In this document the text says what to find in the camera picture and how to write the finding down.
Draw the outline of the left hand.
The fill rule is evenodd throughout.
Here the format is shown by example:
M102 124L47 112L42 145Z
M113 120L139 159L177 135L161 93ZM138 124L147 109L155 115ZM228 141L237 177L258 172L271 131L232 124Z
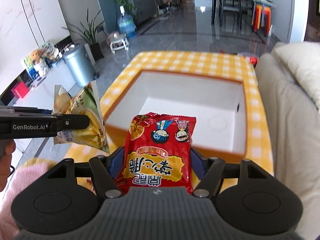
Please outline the left hand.
M0 191L2 192L7 184L10 176L10 167L12 160L12 153L16 150L16 144L13 140L10 140L5 148L4 155L0 162Z

